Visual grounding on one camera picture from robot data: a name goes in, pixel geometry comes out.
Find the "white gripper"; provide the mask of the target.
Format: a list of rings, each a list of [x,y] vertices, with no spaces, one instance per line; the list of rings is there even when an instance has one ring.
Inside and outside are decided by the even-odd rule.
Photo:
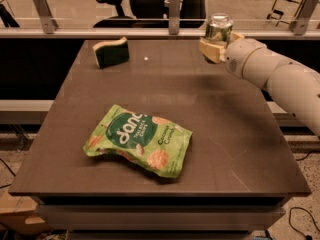
[[[246,61],[265,45],[255,39],[244,39],[245,36],[232,31],[229,38],[229,45],[223,41],[209,41],[201,38],[199,40],[200,52],[211,62],[219,64],[225,61],[228,73],[239,79],[243,79],[243,71]]]

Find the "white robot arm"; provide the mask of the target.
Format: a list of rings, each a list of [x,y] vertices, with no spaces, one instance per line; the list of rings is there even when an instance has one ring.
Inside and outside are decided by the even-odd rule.
[[[225,64],[226,71],[266,91],[272,100],[320,136],[320,74],[278,54],[255,39],[232,33],[229,42],[218,34],[201,38],[200,52],[213,63]]]

